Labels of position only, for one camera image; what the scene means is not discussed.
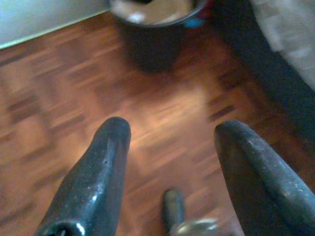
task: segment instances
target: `white wall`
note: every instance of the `white wall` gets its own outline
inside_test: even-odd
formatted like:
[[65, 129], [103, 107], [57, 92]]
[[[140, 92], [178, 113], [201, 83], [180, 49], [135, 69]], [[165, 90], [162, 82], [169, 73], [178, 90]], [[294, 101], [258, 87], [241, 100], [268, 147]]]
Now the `white wall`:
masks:
[[105, 0], [0, 0], [0, 49], [105, 10]]

